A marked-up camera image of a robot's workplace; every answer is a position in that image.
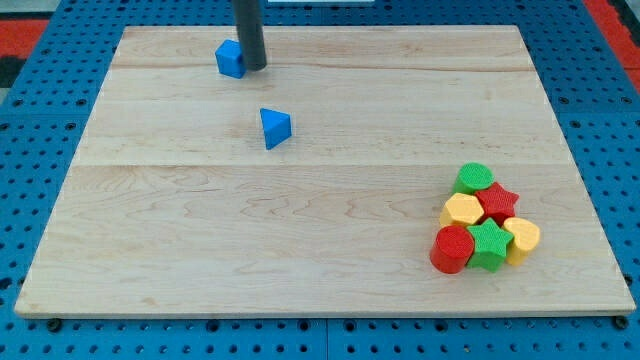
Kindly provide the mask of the grey cylindrical robot arm rod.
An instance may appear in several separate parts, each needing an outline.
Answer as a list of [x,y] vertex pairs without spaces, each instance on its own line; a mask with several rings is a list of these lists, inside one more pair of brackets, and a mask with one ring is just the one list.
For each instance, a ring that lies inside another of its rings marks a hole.
[[267,57],[260,1],[231,0],[231,5],[244,66],[250,71],[263,70]]

